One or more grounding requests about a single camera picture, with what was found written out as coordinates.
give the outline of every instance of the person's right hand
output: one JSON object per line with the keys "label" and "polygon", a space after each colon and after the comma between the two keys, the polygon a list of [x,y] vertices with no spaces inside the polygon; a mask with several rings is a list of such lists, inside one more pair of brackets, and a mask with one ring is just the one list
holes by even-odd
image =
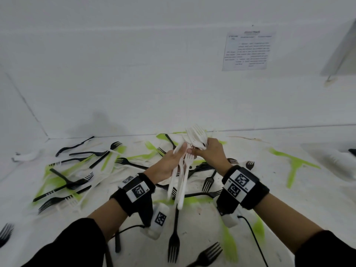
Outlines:
{"label": "person's right hand", "polygon": [[217,173],[221,176],[224,176],[225,173],[232,167],[225,156],[223,145],[214,138],[207,139],[206,150],[187,149],[187,153],[203,157],[205,161],[216,169]]}

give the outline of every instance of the black cable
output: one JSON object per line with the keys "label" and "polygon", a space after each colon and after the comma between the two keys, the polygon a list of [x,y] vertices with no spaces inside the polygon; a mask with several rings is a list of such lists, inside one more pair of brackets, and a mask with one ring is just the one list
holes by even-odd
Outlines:
{"label": "black cable", "polygon": [[243,217],[243,216],[241,216],[241,215],[238,215],[238,218],[243,218],[243,219],[246,221],[247,225],[250,227],[250,230],[251,230],[251,232],[252,232],[253,237],[255,238],[257,247],[258,247],[258,249],[259,249],[259,251],[260,251],[260,253],[261,253],[261,256],[262,256],[262,258],[263,258],[263,261],[265,262],[266,266],[268,267],[268,264],[267,264],[267,261],[266,261],[266,259],[265,259],[265,256],[263,255],[262,250],[261,250],[261,248],[260,248],[260,245],[259,245],[258,242],[257,242],[256,236],[255,236],[255,234],[254,234],[254,232],[253,232],[253,230],[252,230],[252,228],[251,228],[251,225],[249,224],[249,222],[247,221],[247,219],[246,219],[245,217]]}
{"label": "black cable", "polygon": [[145,225],[133,225],[133,226],[128,227],[128,228],[126,228],[126,229],[124,229],[124,230],[122,230],[122,231],[119,231],[118,234],[123,233],[124,231],[129,230],[129,229],[132,229],[132,228],[135,228],[135,227],[145,228]]}

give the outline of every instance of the paper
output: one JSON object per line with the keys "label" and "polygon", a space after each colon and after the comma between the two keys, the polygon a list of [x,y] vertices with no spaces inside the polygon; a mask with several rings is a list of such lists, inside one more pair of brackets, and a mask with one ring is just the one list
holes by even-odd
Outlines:
{"label": "paper", "polygon": [[222,70],[266,69],[275,34],[263,31],[229,32]]}

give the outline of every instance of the white floor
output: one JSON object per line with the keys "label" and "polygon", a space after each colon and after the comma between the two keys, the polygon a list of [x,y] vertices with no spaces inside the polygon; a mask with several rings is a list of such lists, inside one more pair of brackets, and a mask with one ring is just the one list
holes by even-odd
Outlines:
{"label": "white floor", "polygon": [[[356,247],[356,204],[345,194],[345,189],[354,189],[355,184],[338,179],[322,167],[317,169],[309,166],[301,167],[296,174],[296,180],[291,189],[286,187],[287,175],[290,171],[289,159],[278,157],[269,153],[269,148],[288,153],[306,161],[318,164],[305,152],[302,143],[330,143],[345,148],[356,148],[356,126],[321,127],[321,128],[294,128],[280,130],[255,130],[216,132],[217,137],[227,143],[224,149],[227,157],[232,157],[240,162],[255,161],[253,172],[260,177],[261,182],[267,185],[271,193],[285,201],[291,207],[301,212],[325,229],[333,231],[349,245]],[[179,135],[172,135],[176,141]],[[166,151],[171,148],[166,141],[158,140],[155,136],[125,136],[97,138],[93,142],[101,143],[92,150],[102,151],[109,148],[115,141],[121,141],[127,146],[124,156],[133,156],[149,153],[144,142],[151,141],[156,147],[160,146]],[[28,261],[43,245],[52,242],[55,237],[72,221],[85,217],[95,208],[103,204],[116,189],[115,184],[110,184],[116,178],[123,178],[135,172],[133,169],[125,170],[118,175],[109,177],[96,187],[89,197],[87,205],[81,213],[73,213],[65,204],[48,209],[43,214],[37,215],[37,205],[31,208],[33,196],[42,184],[45,165],[64,160],[69,152],[55,158],[55,153],[62,147],[71,146],[81,142],[82,139],[53,139],[43,146],[45,152],[38,159],[24,162],[3,179],[0,184],[0,227],[6,222],[14,222],[15,230],[9,242],[0,249],[2,266],[20,266]],[[98,165],[95,174],[100,171]],[[192,177],[189,192],[201,191],[203,180],[210,172]],[[221,177],[214,183],[211,191],[221,187]],[[153,199],[164,199],[166,193],[157,188]],[[247,219],[253,224],[256,215],[245,211]],[[138,229],[131,229],[121,236],[122,251],[114,252],[114,243],[111,241],[110,250],[115,266],[166,266],[168,240],[173,229],[174,214],[168,218],[161,237],[151,240],[141,234]],[[137,215],[127,219],[122,229],[139,224]],[[237,245],[237,266],[264,266],[256,244],[249,228],[241,223],[230,229]],[[287,248],[265,226],[265,242],[261,244],[266,260],[270,266],[293,266],[293,260]],[[180,212],[178,234],[180,237],[180,253],[177,266],[185,266],[194,261],[199,252],[210,243],[220,241],[221,225],[217,212],[211,204],[201,203],[184,207]],[[69,242],[85,245],[76,240],[75,236]],[[220,256],[212,266],[236,266]]]}

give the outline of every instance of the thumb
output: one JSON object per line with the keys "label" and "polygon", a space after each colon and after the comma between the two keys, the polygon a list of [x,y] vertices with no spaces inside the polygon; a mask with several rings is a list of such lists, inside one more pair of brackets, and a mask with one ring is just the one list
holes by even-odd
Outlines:
{"label": "thumb", "polygon": [[192,154],[194,156],[201,156],[201,157],[203,157],[204,155],[204,151],[198,148],[187,149],[187,153]]}
{"label": "thumb", "polygon": [[175,156],[177,157],[177,159],[179,160],[185,153],[185,151],[187,150],[188,144],[185,142],[183,143],[183,145],[180,147],[180,149],[178,150],[178,152],[175,153]]}

